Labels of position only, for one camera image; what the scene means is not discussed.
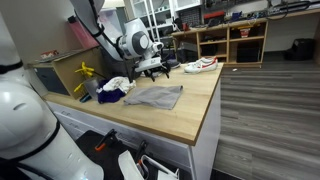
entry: purple cloth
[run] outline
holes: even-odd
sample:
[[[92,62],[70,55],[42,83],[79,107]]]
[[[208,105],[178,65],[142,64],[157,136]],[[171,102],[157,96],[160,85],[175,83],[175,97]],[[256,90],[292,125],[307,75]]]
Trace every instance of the purple cloth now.
[[[103,88],[105,84],[107,84],[110,81],[108,80],[102,80],[99,82],[99,87],[98,88]],[[120,98],[124,97],[126,94],[122,92],[119,88],[114,90],[114,91],[101,91],[98,94],[98,102],[100,104],[109,102],[109,103],[115,103],[120,100]]]

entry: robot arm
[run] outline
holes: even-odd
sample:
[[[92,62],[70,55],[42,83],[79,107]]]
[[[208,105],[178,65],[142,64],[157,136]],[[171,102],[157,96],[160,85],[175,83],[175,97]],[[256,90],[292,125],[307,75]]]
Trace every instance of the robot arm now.
[[[134,19],[125,24],[126,34],[119,37],[107,36],[104,28],[98,23],[98,15],[104,0],[71,0],[77,17],[91,35],[98,41],[102,48],[114,60],[123,61],[141,57],[135,71],[141,72],[153,68],[163,68],[169,73],[170,68],[164,66],[160,57],[153,57],[163,48],[163,43],[152,42],[149,33],[140,19]]]

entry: white shoe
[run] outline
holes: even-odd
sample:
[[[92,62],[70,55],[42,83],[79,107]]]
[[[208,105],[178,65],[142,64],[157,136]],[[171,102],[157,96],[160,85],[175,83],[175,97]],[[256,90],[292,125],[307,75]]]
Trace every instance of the white shoe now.
[[[195,62],[188,63],[188,66],[189,66],[189,65],[192,65],[192,64],[194,64],[194,63],[198,63],[199,61],[202,61],[203,63],[211,63],[214,59],[216,59],[215,56],[212,57],[212,58],[204,58],[204,57],[202,57],[202,58],[196,60]]]
[[[184,68],[184,72],[186,73],[199,73],[204,71],[213,71],[218,67],[218,59],[216,57],[213,58],[213,61],[209,63],[204,63],[202,60],[196,61],[193,64],[188,65]]]

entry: gray floor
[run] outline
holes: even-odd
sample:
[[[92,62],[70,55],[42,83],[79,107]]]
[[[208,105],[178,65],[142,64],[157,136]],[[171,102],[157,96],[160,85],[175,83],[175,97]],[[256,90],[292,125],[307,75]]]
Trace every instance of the gray floor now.
[[[243,179],[320,179],[320,67],[267,54],[225,68],[214,168]]]

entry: gray cloth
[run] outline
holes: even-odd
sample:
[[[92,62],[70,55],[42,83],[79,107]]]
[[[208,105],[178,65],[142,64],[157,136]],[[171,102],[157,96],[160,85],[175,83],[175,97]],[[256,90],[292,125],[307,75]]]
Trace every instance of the gray cloth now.
[[[124,100],[124,104],[146,104],[161,109],[173,109],[182,89],[183,86],[135,88],[132,95]]]

